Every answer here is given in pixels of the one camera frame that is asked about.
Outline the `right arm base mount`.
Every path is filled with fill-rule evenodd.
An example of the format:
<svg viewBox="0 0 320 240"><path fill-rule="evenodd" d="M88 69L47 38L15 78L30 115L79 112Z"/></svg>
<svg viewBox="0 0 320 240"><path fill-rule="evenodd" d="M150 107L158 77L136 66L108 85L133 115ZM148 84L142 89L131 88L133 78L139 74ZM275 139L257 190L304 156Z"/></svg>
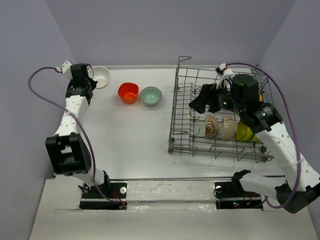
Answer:
<svg viewBox="0 0 320 240"><path fill-rule="evenodd" d="M240 179L249 170L236 172L230 181L218 181L214 183L213 195L216 198L215 207L217 210L236 209L263 209L263 200L255 192L245 191L240 185Z"/></svg>

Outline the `grey wire dish rack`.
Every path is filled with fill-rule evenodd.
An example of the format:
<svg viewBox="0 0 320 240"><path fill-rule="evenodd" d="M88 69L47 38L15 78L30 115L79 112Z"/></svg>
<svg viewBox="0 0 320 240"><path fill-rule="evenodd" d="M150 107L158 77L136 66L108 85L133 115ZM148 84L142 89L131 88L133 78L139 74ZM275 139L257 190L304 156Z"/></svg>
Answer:
<svg viewBox="0 0 320 240"><path fill-rule="evenodd" d="M200 114L189 107L204 84L216 84L219 79L214 67L186 66L190 59L179 56L175 70L168 152L256 163L271 161L273 156L261 141L238 141L236 135L230 140L222 140L223 117L230 117L238 124L241 119L237 113L225 109L211 113L206 106L205 113ZM205 138L206 115L212 115L219 122L218 134L213 138Z"/></svg>

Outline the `small white bowl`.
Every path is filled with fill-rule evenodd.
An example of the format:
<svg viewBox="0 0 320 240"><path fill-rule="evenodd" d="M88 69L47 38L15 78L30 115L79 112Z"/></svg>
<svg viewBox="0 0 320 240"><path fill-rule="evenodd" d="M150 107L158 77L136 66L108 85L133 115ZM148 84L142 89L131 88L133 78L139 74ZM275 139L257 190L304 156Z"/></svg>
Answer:
<svg viewBox="0 0 320 240"><path fill-rule="evenodd" d="M96 83L96 89L105 88L111 81L111 74L104 66L94 66L88 70L88 75Z"/></svg>

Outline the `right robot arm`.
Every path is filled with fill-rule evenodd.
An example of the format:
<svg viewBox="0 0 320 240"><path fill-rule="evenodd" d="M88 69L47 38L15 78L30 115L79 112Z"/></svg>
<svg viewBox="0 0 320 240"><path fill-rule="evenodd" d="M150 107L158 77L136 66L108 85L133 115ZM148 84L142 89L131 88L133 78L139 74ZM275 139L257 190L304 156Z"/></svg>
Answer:
<svg viewBox="0 0 320 240"><path fill-rule="evenodd" d="M252 173L236 172L230 183L235 196L254 192L277 200L276 207L295 214L320 196L320 174L315 171L300 152L298 138L288 134L283 118L268 102L259 100L259 84L248 74L236 74L227 82L204 84L189 107L199 114L205 110L216 113L227 110L236 113L240 121L258 137L269 150L285 179L277 180Z"/></svg>

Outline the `beige painted ceramic bowl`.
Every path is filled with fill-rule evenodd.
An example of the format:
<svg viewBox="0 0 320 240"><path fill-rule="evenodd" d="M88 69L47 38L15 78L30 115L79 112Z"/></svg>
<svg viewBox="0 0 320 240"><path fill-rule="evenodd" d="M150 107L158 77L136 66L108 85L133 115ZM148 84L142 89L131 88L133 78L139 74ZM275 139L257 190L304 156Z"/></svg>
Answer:
<svg viewBox="0 0 320 240"><path fill-rule="evenodd" d="M207 114L205 116L205 134L204 137L206 139L214 138L219 132L219 122L218 120L212 116Z"/></svg>

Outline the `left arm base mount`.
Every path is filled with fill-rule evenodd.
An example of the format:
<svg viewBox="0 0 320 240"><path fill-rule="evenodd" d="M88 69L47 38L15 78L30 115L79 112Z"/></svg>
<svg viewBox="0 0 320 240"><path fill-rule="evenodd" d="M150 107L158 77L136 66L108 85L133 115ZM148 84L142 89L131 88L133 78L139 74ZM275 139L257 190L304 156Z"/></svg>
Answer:
<svg viewBox="0 0 320 240"><path fill-rule="evenodd" d="M82 210L121 210L127 209L127 181L111 181L110 189L99 186L101 193L95 186L86 183L78 185L81 190L79 208Z"/></svg>

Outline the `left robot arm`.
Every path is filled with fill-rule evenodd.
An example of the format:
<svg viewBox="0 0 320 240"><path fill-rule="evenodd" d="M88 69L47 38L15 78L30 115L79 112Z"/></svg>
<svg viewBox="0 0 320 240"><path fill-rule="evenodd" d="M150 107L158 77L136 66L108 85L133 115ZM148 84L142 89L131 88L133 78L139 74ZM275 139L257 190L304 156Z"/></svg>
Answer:
<svg viewBox="0 0 320 240"><path fill-rule="evenodd" d="M86 63L72 64L68 60L63 63L61 72L69 78L64 113L57 131L46 138L45 147L57 175L78 178L86 184L87 191L93 187L94 193L104 198L111 191L109 176L94 166L92 147L83 139L82 121L97 86L87 66Z"/></svg>

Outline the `lime green bowl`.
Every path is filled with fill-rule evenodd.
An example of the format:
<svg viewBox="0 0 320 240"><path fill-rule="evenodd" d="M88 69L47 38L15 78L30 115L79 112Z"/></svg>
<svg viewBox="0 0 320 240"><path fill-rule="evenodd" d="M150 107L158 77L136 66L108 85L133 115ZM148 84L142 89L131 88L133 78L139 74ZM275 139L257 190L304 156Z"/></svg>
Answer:
<svg viewBox="0 0 320 240"><path fill-rule="evenodd" d="M237 123L236 139L240 142L247 142L254 138L254 134L251 129L246 126L243 122Z"/></svg>
<svg viewBox="0 0 320 240"><path fill-rule="evenodd" d="M260 142L261 140L257 137L256 134L253 135L253 138L250 140L250 142L253 142L253 143L257 143L257 142Z"/></svg>

